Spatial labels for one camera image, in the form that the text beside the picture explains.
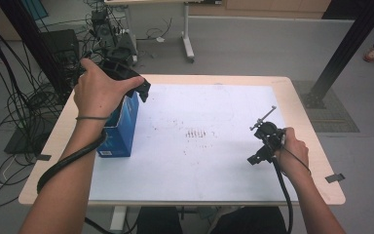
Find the black device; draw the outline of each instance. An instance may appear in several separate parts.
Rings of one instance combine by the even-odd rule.
[[[109,21],[107,10],[92,11],[91,22],[93,23],[94,36],[100,39],[100,46],[105,49],[115,48],[118,40],[115,29]]]
[[[261,147],[256,154],[252,155],[247,159],[251,164],[259,164],[266,160],[272,163],[272,157],[275,155],[275,151],[281,149],[282,141],[284,138],[284,130],[278,129],[278,127],[272,122],[263,122],[263,120],[270,115],[276,109],[272,106],[272,110],[269,111],[263,118],[258,119],[257,123],[251,127],[251,130],[257,128],[255,137],[263,141],[263,147]]]
[[[79,43],[74,30],[41,32],[40,35],[59,64],[65,66],[78,61]]]
[[[127,80],[135,76],[140,76],[137,72],[132,70],[130,67],[124,65],[117,59],[104,59],[99,64],[99,67],[114,80]],[[145,102],[148,98],[148,91],[150,90],[151,84],[144,78],[144,83],[140,86],[132,89],[126,93],[128,97],[132,97],[134,91],[138,92],[142,102]]]
[[[253,127],[250,127],[251,131],[257,128],[254,136],[261,139],[264,145],[259,150],[257,150],[256,154],[249,157],[247,161],[251,165],[259,164],[260,162],[265,160],[269,163],[273,163],[276,174],[278,175],[281,190],[283,191],[283,195],[286,199],[288,207],[289,224],[287,228],[287,234],[290,234],[293,228],[293,207],[291,205],[290,196],[287,192],[283,177],[281,175],[282,171],[279,165],[278,158],[275,155],[275,151],[281,150],[284,146],[285,130],[278,129],[278,127],[272,122],[263,122],[263,120],[266,119],[266,117],[269,116],[275,109],[276,107],[272,106],[272,110],[270,110],[265,116],[263,116],[263,118],[258,119]]]

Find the black tape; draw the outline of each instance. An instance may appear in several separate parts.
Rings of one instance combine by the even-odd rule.
[[[326,177],[326,180],[328,183],[331,183],[331,182],[334,182],[334,181],[341,181],[341,180],[344,180],[345,179],[345,176],[342,175],[342,174],[335,174],[335,175],[330,175],[328,177]]]
[[[51,155],[47,154],[40,154],[38,157],[36,157],[36,160],[42,160],[42,161],[50,161]]]

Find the blue box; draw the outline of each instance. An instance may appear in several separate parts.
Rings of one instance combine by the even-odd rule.
[[[125,96],[122,104],[112,112],[104,126],[108,134],[105,142],[98,147],[101,158],[130,157],[134,137],[136,115],[138,113],[138,96]]]

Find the table leg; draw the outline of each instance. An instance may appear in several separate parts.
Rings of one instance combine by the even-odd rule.
[[[194,62],[194,53],[191,46],[190,38],[188,36],[188,3],[184,3],[184,31],[181,33],[183,38],[184,47],[186,49],[187,58]]]
[[[127,207],[114,207],[112,214],[111,227],[112,231],[122,231],[124,229],[124,221],[126,220]]]
[[[125,6],[121,6],[121,8],[124,10],[124,15],[126,16],[126,22],[127,22],[127,29],[129,31],[129,36],[132,41],[132,45],[135,49],[135,55],[132,55],[132,64],[136,64],[138,61],[138,58],[137,58],[138,50],[136,49],[135,34],[132,31],[130,7],[129,5],[125,5]]]

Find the foot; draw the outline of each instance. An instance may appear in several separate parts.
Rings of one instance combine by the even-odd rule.
[[[373,61],[374,60],[374,48],[371,47],[364,55],[363,55],[363,60],[365,61]]]

